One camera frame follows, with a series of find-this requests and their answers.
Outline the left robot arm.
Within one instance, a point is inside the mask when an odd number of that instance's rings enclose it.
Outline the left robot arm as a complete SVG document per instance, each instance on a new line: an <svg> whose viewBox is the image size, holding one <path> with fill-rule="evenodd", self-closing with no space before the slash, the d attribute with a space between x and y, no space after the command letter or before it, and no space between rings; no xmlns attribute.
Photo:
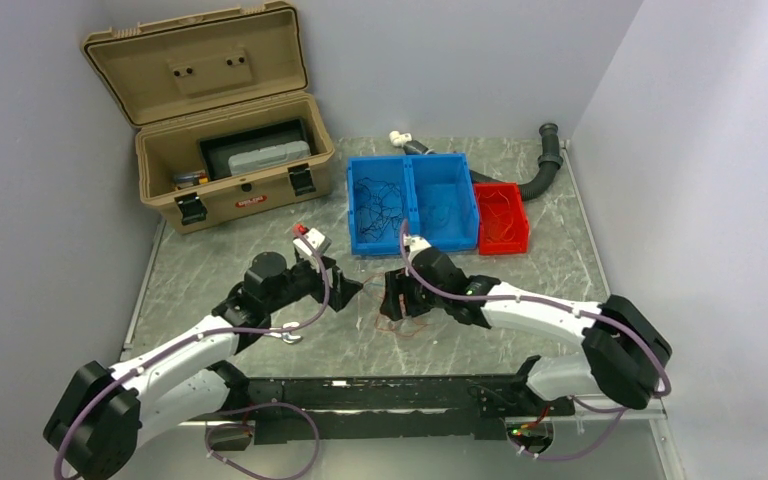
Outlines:
<svg viewBox="0 0 768 480"><path fill-rule="evenodd" d="M217 414L224 420L282 402L252 388L230 358L264 336L299 341L299 324L272 324L274 313L305 298L342 310L362 283L329 257L257 255L225 299L186 332L129 361L80 367L47 421L43 437L56 450L57 479L108 479L138 448L180 423Z"/></svg>

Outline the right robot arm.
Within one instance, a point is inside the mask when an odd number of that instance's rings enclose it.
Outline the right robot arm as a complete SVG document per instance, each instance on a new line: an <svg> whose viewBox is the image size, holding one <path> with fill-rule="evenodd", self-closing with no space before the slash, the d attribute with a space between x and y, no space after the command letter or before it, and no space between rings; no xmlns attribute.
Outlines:
<svg viewBox="0 0 768 480"><path fill-rule="evenodd" d="M434 309L462 325L531 333L569 347L563 356L533 355L515 373L508 399L524 415L586 395L642 410L672 391L671 345L623 296L555 298L493 276L468 276L435 247L411 251L402 267L386 272L380 312L399 321Z"/></svg>

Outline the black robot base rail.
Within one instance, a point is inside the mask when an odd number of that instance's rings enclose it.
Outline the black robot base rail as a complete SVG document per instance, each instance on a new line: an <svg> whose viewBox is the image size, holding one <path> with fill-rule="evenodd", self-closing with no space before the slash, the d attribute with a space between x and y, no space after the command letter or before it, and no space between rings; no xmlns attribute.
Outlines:
<svg viewBox="0 0 768 480"><path fill-rule="evenodd" d="M246 423L257 445L289 441L470 436L502 440L503 425L574 415L568 399L527 392L522 374L248 377L200 414Z"/></svg>

